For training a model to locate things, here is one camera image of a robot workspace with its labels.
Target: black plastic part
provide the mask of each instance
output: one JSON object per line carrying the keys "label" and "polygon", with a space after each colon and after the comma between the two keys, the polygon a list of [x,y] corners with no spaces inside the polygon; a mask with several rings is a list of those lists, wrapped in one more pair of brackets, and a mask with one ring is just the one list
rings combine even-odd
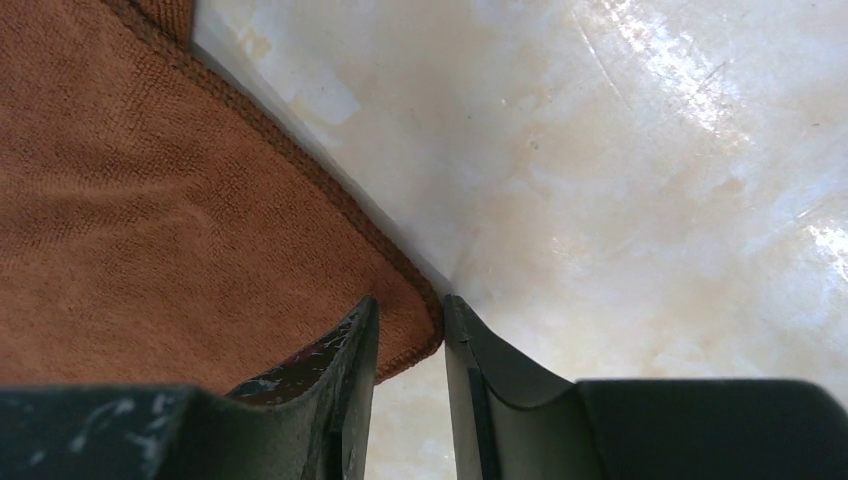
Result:
{"label": "black plastic part", "polygon": [[3,387],[0,479],[361,479],[377,337],[367,297],[224,397],[191,385]]}
{"label": "black plastic part", "polygon": [[574,384],[459,297],[445,324],[459,480],[848,479],[848,416],[810,383]]}

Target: scratched black surface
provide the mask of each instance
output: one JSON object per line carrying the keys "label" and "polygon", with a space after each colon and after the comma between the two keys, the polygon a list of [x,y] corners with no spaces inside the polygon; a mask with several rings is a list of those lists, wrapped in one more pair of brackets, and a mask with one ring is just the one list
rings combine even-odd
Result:
{"label": "scratched black surface", "polygon": [[323,337],[279,365],[242,382],[227,396],[250,405],[274,406],[303,395],[327,371],[336,354],[347,343],[357,315],[352,313]]}

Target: white scratch mark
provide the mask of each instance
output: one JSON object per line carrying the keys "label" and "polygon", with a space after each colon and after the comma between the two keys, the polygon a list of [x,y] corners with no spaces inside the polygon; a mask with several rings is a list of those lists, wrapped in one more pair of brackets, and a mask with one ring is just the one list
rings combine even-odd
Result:
{"label": "white scratch mark", "polygon": [[141,456],[147,461],[153,460],[156,452],[159,451],[159,440],[156,437],[142,437],[135,433],[127,433],[124,438],[141,447]]}
{"label": "white scratch mark", "polygon": [[153,406],[150,407],[150,411],[154,415],[159,415],[165,411],[165,405],[168,403],[171,403],[171,399],[164,393],[160,393],[153,399]]}
{"label": "white scratch mark", "polygon": [[44,453],[44,450],[39,450],[33,453],[32,456],[29,457],[30,466],[38,465],[39,463],[41,463],[41,461],[44,460],[45,455],[46,454]]}
{"label": "white scratch mark", "polygon": [[117,417],[118,415],[132,412],[133,409],[135,409],[135,402],[131,398],[122,398],[120,400],[115,400],[95,408],[91,412],[91,414],[89,414],[88,418],[85,419],[85,424],[83,425],[80,433],[76,437],[74,437],[71,440],[71,443],[68,445],[68,448],[71,450],[71,452],[82,453],[82,450],[85,448],[85,444],[88,441],[87,437],[89,431],[91,430],[91,426],[101,415],[112,409],[114,409],[114,411],[112,412],[112,416]]}

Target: microfiber towel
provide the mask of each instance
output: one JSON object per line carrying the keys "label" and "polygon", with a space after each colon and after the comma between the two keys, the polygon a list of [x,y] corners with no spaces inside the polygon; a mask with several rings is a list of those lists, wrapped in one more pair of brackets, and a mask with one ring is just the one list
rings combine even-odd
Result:
{"label": "microfiber towel", "polygon": [[189,51],[190,0],[7,0],[0,383],[226,391],[380,304],[378,375],[438,298],[354,200]]}

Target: marble floor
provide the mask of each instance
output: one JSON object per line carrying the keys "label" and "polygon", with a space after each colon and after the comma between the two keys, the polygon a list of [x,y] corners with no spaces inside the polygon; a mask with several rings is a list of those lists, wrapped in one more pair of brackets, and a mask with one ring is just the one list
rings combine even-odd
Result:
{"label": "marble floor", "polygon": [[[199,54],[543,365],[848,404],[848,3],[197,4]],[[455,478],[446,388],[377,388],[367,478]]]}

